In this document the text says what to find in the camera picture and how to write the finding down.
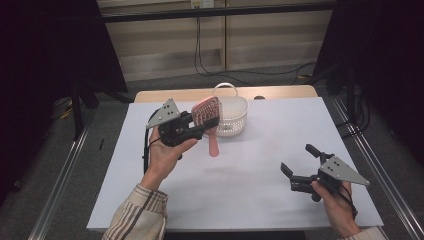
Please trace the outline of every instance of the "white paper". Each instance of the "white paper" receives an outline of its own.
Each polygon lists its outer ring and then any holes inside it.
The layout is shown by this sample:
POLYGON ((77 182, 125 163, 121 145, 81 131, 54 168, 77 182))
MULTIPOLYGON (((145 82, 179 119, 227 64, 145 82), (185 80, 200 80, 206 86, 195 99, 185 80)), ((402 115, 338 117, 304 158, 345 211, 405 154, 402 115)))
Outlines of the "white paper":
MULTIPOLYGON (((194 102, 179 102, 190 111, 194 102)), ((143 175, 145 125, 162 103, 131 104, 87 228, 104 231, 143 175)), ((305 150, 334 153, 356 170, 321 98, 249 101, 244 131, 218 138, 220 155, 203 138, 183 154, 160 190, 169 195, 168 231, 294 230, 330 226, 322 201, 290 190, 284 162, 295 175, 317 173, 305 150)), ((353 184, 360 226, 383 222, 365 187, 353 184)))

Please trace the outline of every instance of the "plastic basket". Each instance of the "plastic basket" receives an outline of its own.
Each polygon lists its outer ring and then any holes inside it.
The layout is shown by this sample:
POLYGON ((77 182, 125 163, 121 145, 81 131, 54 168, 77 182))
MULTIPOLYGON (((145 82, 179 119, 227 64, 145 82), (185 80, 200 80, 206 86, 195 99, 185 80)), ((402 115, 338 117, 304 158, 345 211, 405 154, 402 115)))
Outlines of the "plastic basket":
POLYGON ((229 86, 235 91, 235 96, 217 96, 222 103, 222 120, 216 130, 218 137, 232 137, 240 134, 246 126, 248 102, 244 97, 238 95, 238 91, 231 83, 220 83, 214 88, 212 95, 215 95, 215 90, 219 87, 229 86))

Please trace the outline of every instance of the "beige sweater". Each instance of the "beige sweater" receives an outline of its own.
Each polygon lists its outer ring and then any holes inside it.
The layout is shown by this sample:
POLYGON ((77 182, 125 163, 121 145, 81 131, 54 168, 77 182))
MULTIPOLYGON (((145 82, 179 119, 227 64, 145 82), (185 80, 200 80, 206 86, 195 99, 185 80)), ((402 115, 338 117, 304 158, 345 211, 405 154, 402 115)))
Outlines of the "beige sweater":
MULTIPOLYGON (((102 240, 156 240, 163 239, 166 225, 166 203, 168 196, 160 191, 151 191, 139 184, 119 206, 110 227, 102 240)), ((368 228, 348 240, 387 239, 380 228, 368 228)))

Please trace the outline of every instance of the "wall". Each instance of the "wall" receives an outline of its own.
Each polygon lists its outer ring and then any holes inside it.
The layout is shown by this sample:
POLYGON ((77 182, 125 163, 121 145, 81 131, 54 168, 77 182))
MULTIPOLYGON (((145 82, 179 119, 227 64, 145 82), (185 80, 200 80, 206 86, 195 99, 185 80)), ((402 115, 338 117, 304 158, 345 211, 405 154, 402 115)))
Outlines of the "wall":
MULTIPOLYGON (((152 2, 98 0, 104 14, 190 8, 190 1, 152 2)), ((258 6, 257 2, 215 0, 215 7, 258 6)), ((300 2, 263 0, 260 5, 300 2)), ((217 71, 314 61, 330 16, 331 11, 320 11, 201 18, 202 63, 208 71, 217 71)), ((195 73, 196 24, 193 18, 108 23, 126 81, 195 73)))

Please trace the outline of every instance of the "black cable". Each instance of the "black cable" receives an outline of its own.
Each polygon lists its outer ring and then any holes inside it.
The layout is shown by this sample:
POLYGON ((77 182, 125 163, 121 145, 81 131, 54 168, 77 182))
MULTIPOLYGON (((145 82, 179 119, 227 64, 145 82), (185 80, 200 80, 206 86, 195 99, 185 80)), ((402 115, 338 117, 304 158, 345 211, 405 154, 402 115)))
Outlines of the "black cable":
POLYGON ((293 82, 290 85, 294 85, 296 83, 298 76, 299 76, 299 70, 296 70, 296 74, 294 75, 293 82))
POLYGON ((200 76, 221 76, 221 77, 227 77, 233 80, 236 80, 240 83, 249 85, 249 86, 253 86, 252 84, 249 84, 247 82, 244 82, 240 79, 228 76, 228 75, 223 75, 224 73, 249 73, 249 74, 259 74, 259 75, 268 75, 268 76, 276 76, 276 75, 284 75, 284 74, 289 74, 292 72, 298 72, 300 69, 311 65, 311 64, 315 64, 315 61, 311 61, 308 63, 303 64, 302 66, 299 66, 295 69, 289 70, 289 71, 285 71, 285 72, 278 72, 278 73, 263 73, 263 72, 256 72, 256 71, 247 71, 247 70, 231 70, 231 71, 219 71, 219 72, 209 72, 208 70, 205 69, 205 67, 203 66, 202 63, 202 55, 201 55, 201 46, 200 46, 200 18, 197 18, 197 37, 196 37, 196 51, 194 54, 194 67, 196 69, 196 72, 200 75, 200 76), (199 70, 197 69, 197 57, 199 58, 199 63, 200 63, 200 67, 203 69, 203 71, 205 71, 205 73, 200 73, 199 70))
POLYGON ((352 196, 350 195, 349 191, 347 191, 347 189, 341 185, 343 188, 346 189, 349 197, 351 200, 347 199, 347 197, 345 195, 343 195, 339 190, 335 189, 333 186, 331 186, 330 184, 328 184, 326 181, 319 181, 320 183, 323 183, 327 188, 330 188, 331 191, 333 191, 334 193, 336 193, 339 197, 341 197, 347 204, 349 204, 349 206, 352 208, 352 216, 353 219, 356 218, 356 215, 358 215, 358 210, 356 210, 355 205, 353 205, 353 201, 352 201, 352 196))
POLYGON ((159 138, 156 138, 155 140, 153 140, 153 141, 149 144, 148 148, 150 149, 150 146, 152 146, 152 144, 153 144, 153 143, 155 143, 155 142, 157 142, 157 141, 159 141, 159 140, 160 140, 160 137, 159 137, 159 138))
POLYGON ((363 133, 369 127, 369 125, 371 123, 371 109, 370 109, 368 101, 365 101, 365 102, 366 102, 366 105, 367 105, 367 115, 368 115, 365 126, 362 126, 363 123, 365 122, 365 120, 364 120, 364 121, 361 122, 360 125, 357 126, 357 129, 354 129, 352 132, 342 136, 342 139, 363 133))
POLYGON ((144 155, 143 155, 143 160, 144 160, 143 170, 144 170, 144 173, 146 173, 147 169, 149 168, 149 146, 147 145, 148 142, 149 142, 149 129, 146 128, 146 133, 144 134, 144 155))
POLYGON ((362 117, 362 121, 361 121, 360 126, 362 125, 362 123, 364 121, 364 110, 362 108, 362 97, 363 97, 363 95, 361 94, 360 95, 360 98, 359 98, 359 104, 357 105, 357 109, 355 110, 354 118, 353 119, 348 119, 348 120, 346 120, 346 121, 344 121, 342 123, 335 124, 337 128, 339 128, 339 127, 341 127, 343 125, 349 124, 349 123, 357 124, 359 118, 361 118, 361 117, 362 117))
MULTIPOLYGON (((365 47, 367 46, 367 44, 370 42, 370 40, 371 40, 371 36, 372 36, 372 33, 373 33, 373 31, 374 31, 374 28, 375 28, 375 25, 376 25, 376 23, 377 23, 377 19, 378 19, 378 17, 379 17, 379 15, 380 15, 380 12, 381 12, 381 7, 382 7, 382 0, 379 0, 379 2, 378 2, 378 8, 377 8, 377 12, 376 12, 376 14, 375 14, 375 16, 374 16, 374 19, 373 19, 373 21, 372 21, 372 25, 371 25, 371 28, 370 28, 370 32, 369 32, 369 34, 368 34, 368 36, 367 36, 367 39, 365 40, 365 44, 363 44, 362 46, 362 48, 358 51, 358 54, 356 55, 357 56, 357 58, 356 59, 354 59, 354 61, 356 61, 356 60, 358 60, 359 58, 360 58, 360 56, 363 54, 363 52, 364 52, 364 50, 365 50, 365 47)), ((363 113, 363 109, 362 109, 362 97, 363 97, 363 94, 361 94, 361 98, 360 98, 360 101, 359 101, 359 105, 360 105, 360 108, 361 108, 361 112, 363 113)), ((370 109, 369 109, 369 104, 368 104, 368 101, 366 102, 366 104, 367 104, 367 107, 368 107, 368 119, 367 119, 367 123, 365 124, 365 126, 364 127, 362 127, 362 125, 363 125, 363 123, 364 123, 364 119, 365 119, 365 115, 363 115, 363 118, 362 118, 362 121, 361 121, 361 124, 359 124, 358 125, 358 129, 357 130, 354 130, 353 132, 351 132, 351 133, 349 133, 349 134, 346 134, 346 135, 344 135, 344 136, 342 136, 342 138, 344 139, 344 138, 347 138, 347 137, 349 137, 349 136, 354 136, 354 135, 356 135, 356 134, 359 134, 359 133, 362 133, 363 131, 365 131, 367 128, 368 128, 368 126, 369 126, 369 124, 370 124, 370 121, 371 121, 371 115, 370 115, 370 109)), ((336 126, 337 127, 339 127, 339 126, 342 126, 342 125, 344 125, 344 124, 348 124, 348 123, 351 123, 352 122, 352 120, 350 120, 350 119, 348 119, 346 122, 344 122, 344 123, 340 123, 340 124, 336 124, 336 126)))
POLYGON ((357 121, 359 120, 360 117, 361 118, 361 123, 358 124, 358 126, 362 126, 364 124, 365 121, 365 114, 364 114, 364 108, 362 107, 362 101, 363 101, 363 95, 361 94, 361 96, 359 97, 359 103, 358 103, 358 111, 360 111, 359 116, 355 116, 357 118, 357 121))
POLYGON ((342 65, 341 63, 335 63, 335 64, 331 65, 330 67, 328 67, 327 69, 321 71, 320 73, 316 74, 315 76, 312 76, 311 79, 309 79, 303 85, 311 85, 312 86, 312 85, 318 83, 319 81, 321 81, 322 79, 324 79, 324 77, 327 76, 327 74, 329 74, 332 71, 336 70, 341 65, 342 65))
POLYGON ((230 79, 236 80, 237 82, 246 84, 248 86, 253 86, 250 83, 244 82, 242 80, 239 80, 239 79, 234 78, 234 77, 231 77, 231 76, 223 75, 221 73, 211 73, 211 72, 208 72, 203 67, 203 64, 202 64, 202 55, 201 55, 201 50, 200 50, 200 19, 199 18, 197 18, 197 42, 196 42, 196 51, 194 53, 194 68, 196 69, 197 74, 199 74, 200 76, 204 76, 204 77, 221 76, 221 77, 226 77, 226 78, 230 78, 230 79), (197 69, 197 55, 199 55, 200 66, 202 67, 203 71, 206 72, 206 74, 200 73, 199 70, 197 69))

